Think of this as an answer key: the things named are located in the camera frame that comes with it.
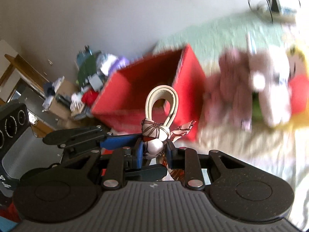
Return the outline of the large red cardboard box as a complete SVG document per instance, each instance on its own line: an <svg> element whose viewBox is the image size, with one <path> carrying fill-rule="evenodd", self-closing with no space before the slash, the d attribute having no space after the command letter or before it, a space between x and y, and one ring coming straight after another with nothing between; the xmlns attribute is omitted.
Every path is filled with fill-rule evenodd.
<svg viewBox="0 0 309 232"><path fill-rule="evenodd" d="M195 141L203 108L205 73L190 45L149 55L116 71L105 83L91 112L101 122L118 132L141 132L148 94L159 85L173 87L179 107L171 129L190 121L193 128L184 139Z"/></svg>

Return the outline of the red plush toy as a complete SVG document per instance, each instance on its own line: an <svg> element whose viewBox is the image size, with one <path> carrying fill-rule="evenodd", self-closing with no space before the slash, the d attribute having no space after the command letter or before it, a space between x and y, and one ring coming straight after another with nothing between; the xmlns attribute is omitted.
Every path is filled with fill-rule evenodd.
<svg viewBox="0 0 309 232"><path fill-rule="evenodd" d="M94 102L97 99L98 95L99 95L99 92L94 91L93 89L89 89L88 91L86 91L83 94L83 96L81 98L81 101L86 106L92 107L92 105L94 104Z"/></svg>

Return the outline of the white square box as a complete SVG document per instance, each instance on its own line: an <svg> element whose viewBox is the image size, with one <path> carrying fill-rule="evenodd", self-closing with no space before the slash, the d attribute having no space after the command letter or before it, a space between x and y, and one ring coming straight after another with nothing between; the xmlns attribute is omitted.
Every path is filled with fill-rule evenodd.
<svg viewBox="0 0 309 232"><path fill-rule="evenodd" d="M103 87L103 82L98 74L89 76L88 81L94 91L98 92Z"/></svg>

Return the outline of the brown cardboard boxes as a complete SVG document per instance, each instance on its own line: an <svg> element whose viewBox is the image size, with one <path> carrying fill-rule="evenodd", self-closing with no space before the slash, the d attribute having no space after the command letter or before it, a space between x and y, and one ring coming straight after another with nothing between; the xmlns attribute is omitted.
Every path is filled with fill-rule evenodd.
<svg viewBox="0 0 309 232"><path fill-rule="evenodd" d="M54 95L46 96L42 111L55 118L57 127L71 129L90 125L91 120L87 116L79 115L83 113L82 108L74 113L71 111L71 96L79 89L76 85L61 77L52 84L46 84L46 89Z"/></svg>

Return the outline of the purple white tissue pack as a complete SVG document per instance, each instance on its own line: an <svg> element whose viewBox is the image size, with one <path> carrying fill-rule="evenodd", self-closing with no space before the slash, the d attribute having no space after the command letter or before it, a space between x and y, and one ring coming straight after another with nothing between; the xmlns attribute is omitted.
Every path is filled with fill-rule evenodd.
<svg viewBox="0 0 309 232"><path fill-rule="evenodd" d="M96 59L97 70L104 75L111 76L114 72L125 68L130 61L125 57L117 57L109 53L101 53Z"/></svg>

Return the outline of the green cloth item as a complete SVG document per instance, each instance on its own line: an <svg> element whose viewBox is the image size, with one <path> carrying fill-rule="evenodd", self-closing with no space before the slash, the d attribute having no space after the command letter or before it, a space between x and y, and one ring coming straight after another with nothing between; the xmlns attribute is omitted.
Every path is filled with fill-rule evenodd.
<svg viewBox="0 0 309 232"><path fill-rule="evenodd" d="M98 51L91 55L85 55L78 60L79 63L77 64L79 64L79 71L77 73L77 81L79 87L85 87L89 84L88 78L97 73L96 61L100 54L101 52Z"/></svg>

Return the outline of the pink plush rabbit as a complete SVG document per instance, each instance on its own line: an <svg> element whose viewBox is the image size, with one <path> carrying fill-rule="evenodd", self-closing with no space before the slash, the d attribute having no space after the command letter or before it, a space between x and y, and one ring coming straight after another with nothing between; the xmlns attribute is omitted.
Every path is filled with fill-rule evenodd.
<svg viewBox="0 0 309 232"><path fill-rule="evenodd" d="M228 49L219 57L219 73L207 78L204 118L208 124L230 123L251 131L253 96L258 95L263 121L271 128L292 114L286 52L272 46L256 52Z"/></svg>

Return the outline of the green bed sheet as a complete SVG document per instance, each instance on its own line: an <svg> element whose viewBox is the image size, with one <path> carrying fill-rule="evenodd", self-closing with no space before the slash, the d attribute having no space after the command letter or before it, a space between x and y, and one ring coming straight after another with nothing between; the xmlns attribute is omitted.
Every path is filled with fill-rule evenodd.
<svg viewBox="0 0 309 232"><path fill-rule="evenodd" d="M279 23L268 23L253 12L244 12L213 19L200 25L188 26L170 36L160 39L153 53L179 49L189 44L200 64L217 60L221 52L228 48L246 48L246 35L250 33L256 47L270 44L284 45L288 29Z"/></svg>

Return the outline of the yellow plush toy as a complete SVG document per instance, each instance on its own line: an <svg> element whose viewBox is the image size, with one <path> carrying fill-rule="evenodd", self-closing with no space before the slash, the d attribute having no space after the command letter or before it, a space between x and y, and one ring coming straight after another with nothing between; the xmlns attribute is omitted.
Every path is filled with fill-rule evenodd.
<svg viewBox="0 0 309 232"><path fill-rule="evenodd" d="M292 114L290 129L308 127L308 55L296 45L286 54L290 64L289 88L291 89Z"/></svg>

